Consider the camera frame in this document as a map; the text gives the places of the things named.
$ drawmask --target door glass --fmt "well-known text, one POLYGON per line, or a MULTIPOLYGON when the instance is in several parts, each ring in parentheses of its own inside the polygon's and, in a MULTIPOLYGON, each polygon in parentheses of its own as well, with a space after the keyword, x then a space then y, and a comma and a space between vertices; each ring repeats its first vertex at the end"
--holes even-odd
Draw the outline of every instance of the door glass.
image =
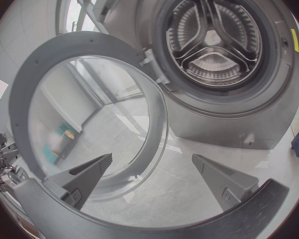
POLYGON ((88 71, 84 68, 80 60, 72 61, 71 64, 74 64, 76 71, 80 74, 84 82, 94 92, 98 99, 102 101, 103 104, 111 102, 108 96, 104 93, 104 91, 98 86, 98 84, 93 80, 88 71))
POLYGON ((68 32, 76 31, 76 25, 79 19, 80 10, 81 6, 77 3, 77 0, 71 0, 66 23, 66 30, 68 32))
POLYGON ((141 93, 131 76, 126 71, 120 70, 115 64, 107 60, 87 59, 86 61, 93 67, 98 77, 116 99, 141 93))
MULTIPOLYGON (((121 84, 121 75, 111 78, 113 85, 121 84)), ((32 151, 47 176, 111 155, 91 201, 123 196, 143 183, 163 154, 167 129, 166 106, 158 86, 130 65, 97 56, 75 57, 53 67, 37 86, 29 109, 32 151), (91 80, 85 59, 93 68, 108 61, 113 75, 130 74, 143 95, 97 108, 69 71, 75 67, 91 80), (151 130, 155 134, 149 137, 151 130)))

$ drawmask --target sticker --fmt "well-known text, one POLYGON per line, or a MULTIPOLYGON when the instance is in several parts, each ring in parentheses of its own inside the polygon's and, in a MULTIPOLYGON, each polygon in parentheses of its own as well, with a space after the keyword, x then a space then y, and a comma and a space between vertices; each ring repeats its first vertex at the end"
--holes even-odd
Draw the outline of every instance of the sticker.
POLYGON ((291 32, 292 32, 293 40, 295 42, 295 51, 299 52, 299 43, 298 43, 297 34, 294 29, 291 29, 291 32))

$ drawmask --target yellow label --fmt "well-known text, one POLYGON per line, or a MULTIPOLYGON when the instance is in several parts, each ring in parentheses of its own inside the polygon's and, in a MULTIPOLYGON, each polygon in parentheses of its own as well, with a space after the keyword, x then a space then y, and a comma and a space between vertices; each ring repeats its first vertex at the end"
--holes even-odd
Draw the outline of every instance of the yellow label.
POLYGON ((295 42, 295 51, 299 52, 299 43, 298 43, 297 34, 294 29, 291 29, 291 32, 292 32, 293 40, 295 42))

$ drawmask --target floor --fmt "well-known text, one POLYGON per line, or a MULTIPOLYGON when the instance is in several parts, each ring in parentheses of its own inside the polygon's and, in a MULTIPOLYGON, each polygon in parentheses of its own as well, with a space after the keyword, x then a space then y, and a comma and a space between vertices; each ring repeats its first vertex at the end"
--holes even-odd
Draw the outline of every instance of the floor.
MULTIPOLYGON (((113 163, 105 176, 111 174, 137 155, 148 126, 145 98, 104 106, 83 125, 78 144, 57 166, 69 169, 102 154, 113 153, 113 163)), ((81 211, 105 221, 138 227, 177 226, 213 217, 222 209, 191 162, 192 154, 197 153, 258 177, 259 185, 273 178, 290 187, 280 215, 271 223, 272 228, 269 225, 263 233, 266 238, 299 198, 299 159, 291 149, 293 137, 289 128, 274 150, 245 150, 178 138, 170 129, 159 164, 141 186, 107 202, 93 200, 92 193, 81 211)))

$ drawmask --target metal bracket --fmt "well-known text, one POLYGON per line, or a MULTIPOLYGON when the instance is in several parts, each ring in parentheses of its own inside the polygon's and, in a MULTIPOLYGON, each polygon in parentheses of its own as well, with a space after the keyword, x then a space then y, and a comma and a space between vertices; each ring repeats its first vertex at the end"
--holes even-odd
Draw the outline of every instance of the metal bracket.
POLYGON ((163 74, 159 65, 157 64, 151 49, 145 51, 145 56, 146 56, 146 58, 142 62, 140 62, 140 65, 144 66, 144 65, 150 63, 151 67, 154 69, 154 71, 157 75, 156 83, 162 83, 162 84, 170 83, 169 80, 166 78, 166 76, 163 74))
POLYGON ((202 155, 193 154, 192 162, 224 211, 241 203, 259 188, 258 178, 202 155))
POLYGON ((112 163, 112 153, 47 177, 42 184, 67 204, 80 210, 112 163))

